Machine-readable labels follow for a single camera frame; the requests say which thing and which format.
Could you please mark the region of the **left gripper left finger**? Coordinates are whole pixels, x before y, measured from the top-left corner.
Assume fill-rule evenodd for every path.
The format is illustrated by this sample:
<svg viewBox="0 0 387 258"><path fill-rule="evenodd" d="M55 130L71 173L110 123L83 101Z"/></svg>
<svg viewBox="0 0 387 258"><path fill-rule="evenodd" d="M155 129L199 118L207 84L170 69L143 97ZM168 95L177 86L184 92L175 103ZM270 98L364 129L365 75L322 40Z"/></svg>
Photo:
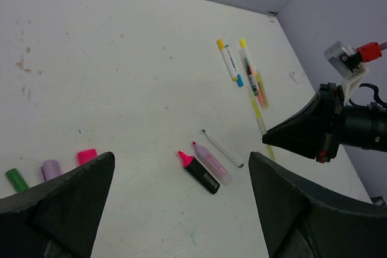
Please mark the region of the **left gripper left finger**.
<svg viewBox="0 0 387 258"><path fill-rule="evenodd" d="M90 257L115 169L105 152L1 199L1 257Z"/></svg>

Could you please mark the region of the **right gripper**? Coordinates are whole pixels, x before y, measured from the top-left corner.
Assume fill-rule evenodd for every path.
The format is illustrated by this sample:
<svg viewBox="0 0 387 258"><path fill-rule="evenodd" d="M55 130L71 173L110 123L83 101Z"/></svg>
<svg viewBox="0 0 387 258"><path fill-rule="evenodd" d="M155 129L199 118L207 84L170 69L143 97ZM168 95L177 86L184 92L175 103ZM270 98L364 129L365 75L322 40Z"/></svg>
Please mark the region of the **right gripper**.
<svg viewBox="0 0 387 258"><path fill-rule="evenodd" d="M269 129L262 142L300 156L329 163L339 149L345 96L342 86L321 85L298 113Z"/></svg>

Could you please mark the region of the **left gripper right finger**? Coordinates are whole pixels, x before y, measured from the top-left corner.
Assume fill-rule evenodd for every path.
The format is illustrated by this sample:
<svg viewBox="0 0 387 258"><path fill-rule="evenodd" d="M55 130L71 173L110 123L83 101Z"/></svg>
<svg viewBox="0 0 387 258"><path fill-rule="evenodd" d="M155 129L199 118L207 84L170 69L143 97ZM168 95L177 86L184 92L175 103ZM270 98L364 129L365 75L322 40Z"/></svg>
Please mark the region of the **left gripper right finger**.
<svg viewBox="0 0 387 258"><path fill-rule="evenodd" d="M249 157L270 257L386 257L386 208L305 179L259 152Z"/></svg>

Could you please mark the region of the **lilac highlighter cap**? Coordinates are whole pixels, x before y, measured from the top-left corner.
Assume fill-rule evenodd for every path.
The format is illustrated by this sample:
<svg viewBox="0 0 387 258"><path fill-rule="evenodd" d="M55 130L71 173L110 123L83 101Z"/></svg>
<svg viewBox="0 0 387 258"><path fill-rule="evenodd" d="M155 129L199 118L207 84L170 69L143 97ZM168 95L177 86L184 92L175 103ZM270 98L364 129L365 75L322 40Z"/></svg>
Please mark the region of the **lilac highlighter cap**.
<svg viewBox="0 0 387 258"><path fill-rule="evenodd" d="M44 161L41 165L41 172L45 182L57 178L62 174L58 160Z"/></svg>

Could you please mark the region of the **green marker cap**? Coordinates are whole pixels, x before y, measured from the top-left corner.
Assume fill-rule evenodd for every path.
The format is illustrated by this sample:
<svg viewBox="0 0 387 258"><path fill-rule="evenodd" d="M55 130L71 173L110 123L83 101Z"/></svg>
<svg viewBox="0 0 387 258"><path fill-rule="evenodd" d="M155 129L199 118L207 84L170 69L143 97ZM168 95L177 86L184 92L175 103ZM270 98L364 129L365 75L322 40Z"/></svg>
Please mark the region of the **green marker cap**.
<svg viewBox="0 0 387 258"><path fill-rule="evenodd" d="M6 171L5 176L16 193L24 192L30 188L19 170L16 168Z"/></svg>

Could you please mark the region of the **pink highlighter cap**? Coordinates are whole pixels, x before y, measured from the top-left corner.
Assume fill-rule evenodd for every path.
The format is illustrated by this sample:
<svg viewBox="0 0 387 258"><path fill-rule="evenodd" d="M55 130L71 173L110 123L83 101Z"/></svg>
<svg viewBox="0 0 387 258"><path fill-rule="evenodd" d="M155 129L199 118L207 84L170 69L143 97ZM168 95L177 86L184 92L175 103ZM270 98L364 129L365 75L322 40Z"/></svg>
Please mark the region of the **pink highlighter cap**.
<svg viewBox="0 0 387 258"><path fill-rule="evenodd" d="M77 163L79 166L91 161L97 156L97 151L95 149L87 149L77 153Z"/></svg>

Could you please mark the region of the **white green marker body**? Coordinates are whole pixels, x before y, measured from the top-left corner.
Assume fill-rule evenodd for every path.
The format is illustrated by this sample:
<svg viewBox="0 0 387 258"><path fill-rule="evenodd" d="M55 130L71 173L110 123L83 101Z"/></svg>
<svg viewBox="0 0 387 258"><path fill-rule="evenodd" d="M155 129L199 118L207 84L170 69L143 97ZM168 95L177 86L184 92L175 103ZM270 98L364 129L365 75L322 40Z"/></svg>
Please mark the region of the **white green marker body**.
<svg viewBox="0 0 387 258"><path fill-rule="evenodd" d="M206 138L224 155L226 156L236 167L243 168L244 163L240 161L217 137L211 135L207 130L202 129L202 133Z"/></svg>

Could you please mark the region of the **lilac highlighter body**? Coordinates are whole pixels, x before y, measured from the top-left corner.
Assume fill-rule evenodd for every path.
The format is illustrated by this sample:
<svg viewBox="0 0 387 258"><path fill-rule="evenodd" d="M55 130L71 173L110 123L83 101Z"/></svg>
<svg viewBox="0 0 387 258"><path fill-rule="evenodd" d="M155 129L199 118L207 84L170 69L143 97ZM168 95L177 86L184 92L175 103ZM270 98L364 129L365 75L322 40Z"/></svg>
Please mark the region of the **lilac highlighter body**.
<svg viewBox="0 0 387 258"><path fill-rule="evenodd" d="M202 163L220 180L223 185L229 185L232 182L232 176L228 170L215 158L215 156L206 147L192 142L195 153Z"/></svg>

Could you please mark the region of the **black pink highlighter body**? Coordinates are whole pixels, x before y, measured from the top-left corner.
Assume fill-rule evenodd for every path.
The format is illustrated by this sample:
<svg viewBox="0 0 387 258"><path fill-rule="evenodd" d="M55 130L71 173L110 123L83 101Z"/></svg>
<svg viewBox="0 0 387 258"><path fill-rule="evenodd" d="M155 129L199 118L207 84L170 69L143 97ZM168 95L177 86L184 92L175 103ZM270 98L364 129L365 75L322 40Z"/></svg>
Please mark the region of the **black pink highlighter body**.
<svg viewBox="0 0 387 258"><path fill-rule="evenodd" d="M183 168L195 178L209 193L216 194L220 188L219 182L210 172L194 157L178 151Z"/></svg>

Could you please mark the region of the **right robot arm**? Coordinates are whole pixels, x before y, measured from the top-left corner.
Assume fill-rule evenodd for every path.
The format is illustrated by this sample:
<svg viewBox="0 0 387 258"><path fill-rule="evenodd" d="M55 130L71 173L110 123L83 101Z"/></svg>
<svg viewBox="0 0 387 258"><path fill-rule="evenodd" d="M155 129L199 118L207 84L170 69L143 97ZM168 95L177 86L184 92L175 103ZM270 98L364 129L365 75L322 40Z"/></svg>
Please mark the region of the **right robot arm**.
<svg viewBox="0 0 387 258"><path fill-rule="evenodd" d="M300 156L328 163L339 146L386 151L386 102L370 83L373 102L366 106L344 103L343 88L334 83L320 85L313 98L296 114L268 130L262 142Z"/></svg>

